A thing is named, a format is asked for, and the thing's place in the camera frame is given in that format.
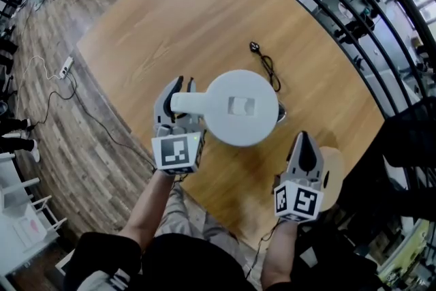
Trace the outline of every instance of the table top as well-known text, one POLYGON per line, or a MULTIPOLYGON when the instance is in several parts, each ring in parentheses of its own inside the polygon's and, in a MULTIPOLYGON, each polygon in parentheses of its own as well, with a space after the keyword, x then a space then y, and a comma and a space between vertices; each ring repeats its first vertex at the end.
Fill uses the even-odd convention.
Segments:
POLYGON ((273 179, 285 170, 299 131, 339 149, 347 174, 383 123, 357 71, 310 13, 295 0, 118 0, 79 41, 78 51, 118 115, 151 151, 153 104, 177 76, 185 82, 194 77, 197 91, 229 70, 265 76, 250 41, 274 61, 286 120, 249 148, 207 134, 200 171, 183 187, 257 247, 277 221, 273 179))

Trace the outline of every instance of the human arm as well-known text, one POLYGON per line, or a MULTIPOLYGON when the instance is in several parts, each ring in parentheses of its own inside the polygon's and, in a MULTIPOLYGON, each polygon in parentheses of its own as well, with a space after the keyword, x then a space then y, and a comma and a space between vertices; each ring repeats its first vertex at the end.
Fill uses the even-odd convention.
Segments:
POLYGON ((159 227, 173 182, 173 176, 157 170, 118 235, 134 240, 144 251, 159 227))
POLYGON ((277 283, 291 281, 297 227, 296 222, 285 221, 275 229, 260 275, 263 290, 277 283))

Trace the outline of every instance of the power strip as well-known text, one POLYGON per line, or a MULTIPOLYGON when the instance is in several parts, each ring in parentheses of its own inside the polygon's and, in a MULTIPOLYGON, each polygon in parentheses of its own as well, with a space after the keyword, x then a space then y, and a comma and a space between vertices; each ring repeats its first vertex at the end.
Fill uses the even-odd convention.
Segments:
POLYGON ((71 56, 69 56, 67 58, 67 60, 65 61, 65 63, 63 64, 61 71, 59 72, 59 77, 61 79, 64 79, 67 76, 67 73, 69 71, 69 69, 71 68, 71 66, 73 65, 73 58, 71 56))

